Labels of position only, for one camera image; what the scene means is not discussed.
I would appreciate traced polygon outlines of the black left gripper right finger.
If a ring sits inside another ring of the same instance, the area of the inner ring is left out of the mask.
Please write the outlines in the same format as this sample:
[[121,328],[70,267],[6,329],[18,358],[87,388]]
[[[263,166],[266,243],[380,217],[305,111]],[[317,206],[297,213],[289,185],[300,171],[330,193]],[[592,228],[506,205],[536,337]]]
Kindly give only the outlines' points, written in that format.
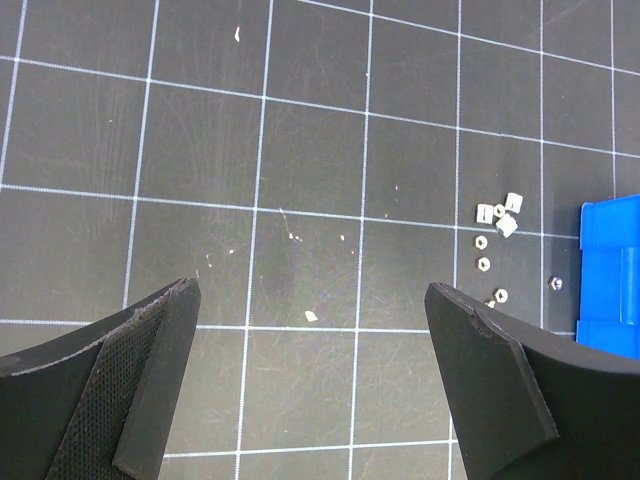
[[444,283],[425,311],[470,479],[636,479],[639,363]]

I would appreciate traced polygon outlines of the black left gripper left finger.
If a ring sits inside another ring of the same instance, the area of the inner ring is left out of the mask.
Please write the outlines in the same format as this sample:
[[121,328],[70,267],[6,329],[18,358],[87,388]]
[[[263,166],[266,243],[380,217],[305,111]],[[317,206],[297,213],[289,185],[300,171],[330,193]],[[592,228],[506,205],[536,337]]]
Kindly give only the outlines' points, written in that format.
[[156,479],[201,292],[180,279],[1,358],[4,479]]

